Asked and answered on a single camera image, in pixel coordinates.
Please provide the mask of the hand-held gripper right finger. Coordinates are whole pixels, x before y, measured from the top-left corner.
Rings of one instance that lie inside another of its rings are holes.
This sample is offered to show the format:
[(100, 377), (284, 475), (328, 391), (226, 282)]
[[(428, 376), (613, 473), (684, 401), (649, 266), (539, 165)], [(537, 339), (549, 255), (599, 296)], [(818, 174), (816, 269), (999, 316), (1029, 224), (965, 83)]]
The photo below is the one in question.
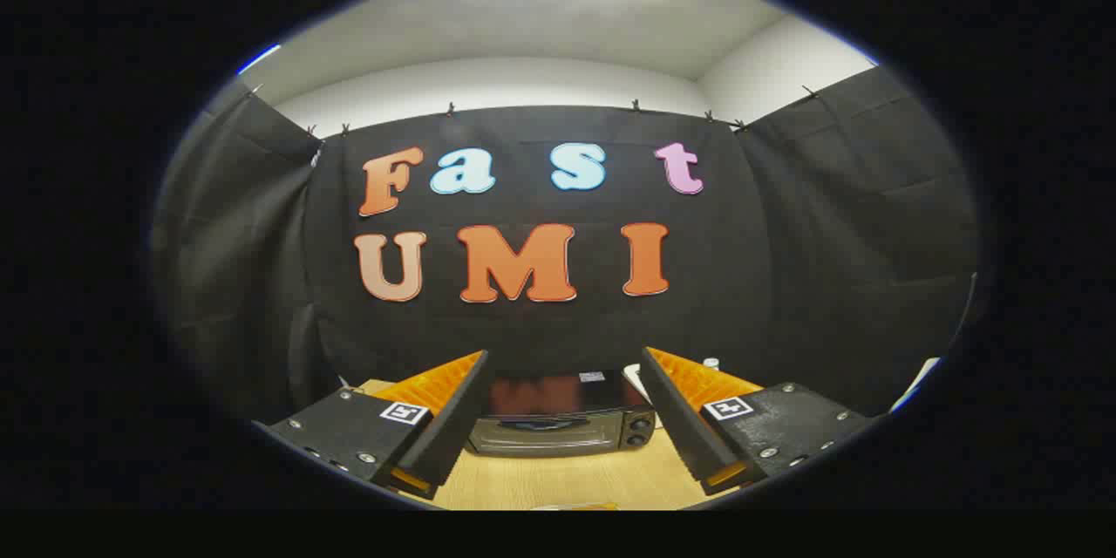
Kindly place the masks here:
[(764, 387), (652, 347), (641, 354), (641, 382), (709, 497), (792, 471), (873, 425), (804, 384)]

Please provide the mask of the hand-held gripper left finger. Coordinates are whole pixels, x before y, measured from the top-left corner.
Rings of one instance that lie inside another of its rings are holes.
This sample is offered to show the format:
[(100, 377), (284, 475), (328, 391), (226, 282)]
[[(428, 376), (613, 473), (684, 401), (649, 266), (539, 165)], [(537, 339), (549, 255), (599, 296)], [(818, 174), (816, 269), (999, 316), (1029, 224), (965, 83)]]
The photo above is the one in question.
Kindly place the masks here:
[(490, 388), (489, 352), (474, 352), (378, 391), (343, 387), (254, 429), (319, 466), (431, 500), (446, 483)]

